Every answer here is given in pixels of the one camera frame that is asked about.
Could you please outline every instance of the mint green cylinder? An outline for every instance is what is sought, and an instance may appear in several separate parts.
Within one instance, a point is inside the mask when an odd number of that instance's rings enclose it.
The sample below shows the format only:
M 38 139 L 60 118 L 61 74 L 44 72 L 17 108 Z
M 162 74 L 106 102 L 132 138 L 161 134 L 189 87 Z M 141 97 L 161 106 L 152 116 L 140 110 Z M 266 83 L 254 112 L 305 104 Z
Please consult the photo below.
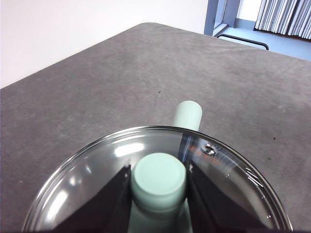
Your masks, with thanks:
M 156 213 L 174 210 L 185 199 L 185 166 L 170 154 L 149 154 L 134 167 L 131 188 L 141 208 Z
M 187 100 L 178 105 L 173 126 L 198 131 L 201 118 L 201 106 L 197 102 Z

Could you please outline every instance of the white wall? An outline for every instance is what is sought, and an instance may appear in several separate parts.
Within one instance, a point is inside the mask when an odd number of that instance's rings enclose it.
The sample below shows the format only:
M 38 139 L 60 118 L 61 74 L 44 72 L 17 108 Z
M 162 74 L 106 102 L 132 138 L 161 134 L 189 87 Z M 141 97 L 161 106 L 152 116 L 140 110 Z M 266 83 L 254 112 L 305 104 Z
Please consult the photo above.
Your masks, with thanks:
M 241 0 L 237 18 L 256 21 L 261 0 Z
M 203 33 L 207 0 L 1 0 L 1 88 L 142 22 Z

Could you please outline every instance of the gray felt surface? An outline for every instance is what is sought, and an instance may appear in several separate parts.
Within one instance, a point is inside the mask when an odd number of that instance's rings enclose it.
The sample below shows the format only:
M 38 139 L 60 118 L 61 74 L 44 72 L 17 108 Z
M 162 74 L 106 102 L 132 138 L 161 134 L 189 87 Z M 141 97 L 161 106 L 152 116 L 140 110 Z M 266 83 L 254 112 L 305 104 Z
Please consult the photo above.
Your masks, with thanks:
M 93 140 L 170 125 L 200 103 L 200 130 L 250 160 L 296 229 L 311 230 L 311 62 L 144 23 L 1 90 L 1 229 Z

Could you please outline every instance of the striped curtain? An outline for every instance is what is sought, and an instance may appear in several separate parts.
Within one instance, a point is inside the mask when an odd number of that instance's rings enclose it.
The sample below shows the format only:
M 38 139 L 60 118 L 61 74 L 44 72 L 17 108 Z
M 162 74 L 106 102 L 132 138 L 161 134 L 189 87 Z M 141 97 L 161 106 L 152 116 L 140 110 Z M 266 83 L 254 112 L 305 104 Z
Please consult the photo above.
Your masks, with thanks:
M 311 0 L 262 0 L 255 28 L 311 39 Z

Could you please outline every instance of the clear glass dish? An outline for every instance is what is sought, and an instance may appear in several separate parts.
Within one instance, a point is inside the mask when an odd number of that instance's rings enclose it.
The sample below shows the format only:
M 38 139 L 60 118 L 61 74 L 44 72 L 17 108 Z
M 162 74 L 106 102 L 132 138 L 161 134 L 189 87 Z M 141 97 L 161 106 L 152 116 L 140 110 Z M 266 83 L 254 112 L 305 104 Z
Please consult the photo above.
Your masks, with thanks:
M 244 157 L 199 132 L 170 126 L 131 128 L 102 137 L 66 160 L 32 203 L 24 231 L 51 230 L 91 199 L 125 165 L 164 152 L 192 159 L 234 202 L 271 229 L 292 230 L 272 187 Z

